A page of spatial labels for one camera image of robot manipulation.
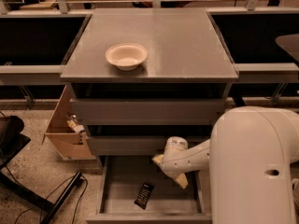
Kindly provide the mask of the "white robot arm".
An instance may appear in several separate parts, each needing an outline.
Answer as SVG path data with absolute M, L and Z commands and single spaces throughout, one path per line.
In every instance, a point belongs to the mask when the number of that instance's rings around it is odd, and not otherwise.
M 242 106 L 224 113 L 210 138 L 189 148 L 170 137 L 152 160 L 182 188 L 208 169 L 213 224 L 296 224 L 290 166 L 299 159 L 299 114 Z

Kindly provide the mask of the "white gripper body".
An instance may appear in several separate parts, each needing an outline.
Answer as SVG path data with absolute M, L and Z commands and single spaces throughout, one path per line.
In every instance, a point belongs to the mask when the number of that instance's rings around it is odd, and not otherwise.
M 170 137 L 165 145 L 160 167 L 169 177 L 175 179 L 181 174 L 206 169 L 209 165 L 209 141 L 189 148 L 181 137 Z

